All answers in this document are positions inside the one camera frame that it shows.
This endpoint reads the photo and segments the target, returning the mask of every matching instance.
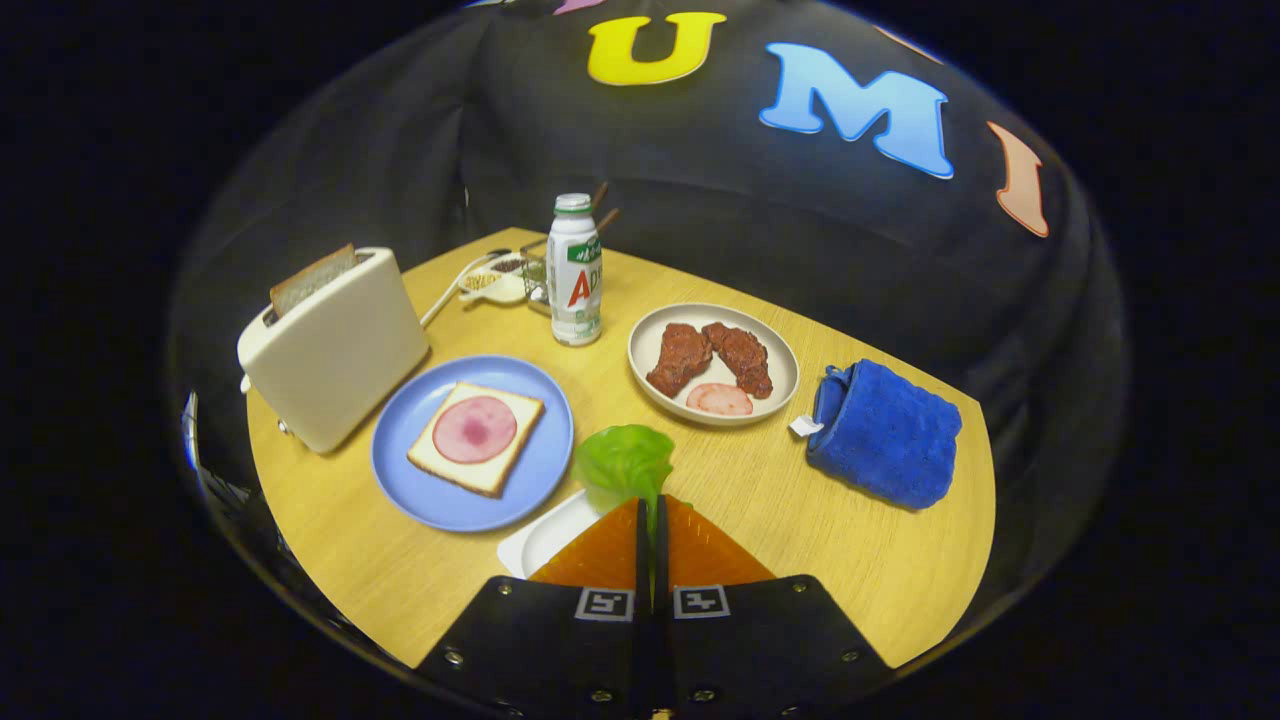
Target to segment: chopsticks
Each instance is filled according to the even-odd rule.
[[[600,183],[600,187],[595,188],[595,196],[591,197],[591,208],[599,208],[600,202],[604,201],[604,196],[608,195],[608,193],[609,193],[609,181],[604,181],[604,182]],[[618,208],[614,208],[614,209],[609,210],[609,214],[605,215],[604,219],[600,220],[599,224],[595,225],[595,232],[598,232],[598,233],[604,232],[604,228],[609,227],[609,224],[613,223],[613,220],[618,219],[618,214],[620,213],[622,213],[622,210],[618,209]],[[544,242],[547,242],[547,236],[543,236],[543,237],[540,237],[540,238],[530,242],[529,245],[521,245],[520,250],[517,250],[517,252],[524,252],[524,251],[530,250],[532,247],[538,247],[539,245],[541,245]]]

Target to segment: blue letter m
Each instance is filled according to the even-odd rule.
[[[804,133],[820,131],[822,119],[813,114],[817,94],[840,137],[852,142],[888,113],[888,129],[873,140],[877,150],[936,178],[955,174],[942,150],[942,104],[947,96],[938,88],[892,70],[863,87],[823,50],[791,42],[764,47],[782,61],[778,100],[760,111],[764,124]]]

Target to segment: lettuce leaf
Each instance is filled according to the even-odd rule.
[[[614,425],[582,441],[573,454],[570,478],[586,488],[586,501],[605,514],[631,497],[657,507],[676,443],[648,425]],[[650,514],[650,537],[657,518]]]

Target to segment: white bottle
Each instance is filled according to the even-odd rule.
[[[570,192],[556,199],[547,236],[547,295],[552,336],[563,345],[600,337],[600,236],[591,218],[591,196]]]

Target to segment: round table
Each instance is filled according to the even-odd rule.
[[[415,310],[424,313],[483,252],[539,237],[512,228],[410,269],[404,284]],[[568,397],[575,442],[632,423],[669,436],[675,470],[664,492],[691,502],[778,577],[815,575],[890,667],[941,642],[973,598],[995,529],[995,473],[979,404],[852,337],[730,287],[607,246],[604,266],[604,332],[594,343],[558,345],[547,316],[525,306],[451,301],[428,327],[430,351],[406,380],[468,355],[532,363]],[[790,405],[741,428],[694,424],[654,405],[628,366],[627,336],[646,313],[673,302],[735,307],[777,331],[800,365]],[[791,419],[812,411],[827,365],[860,359],[891,368],[960,410],[951,489],[932,507],[896,507],[819,473],[805,461],[804,441],[787,429]],[[379,489],[370,443],[383,405],[335,451],[317,455],[278,429],[278,416],[256,389],[246,402],[253,461],[284,541],[329,601],[411,667],[486,579],[506,574],[498,543],[579,489],[566,474],[539,509],[511,527],[439,530],[401,512]]]

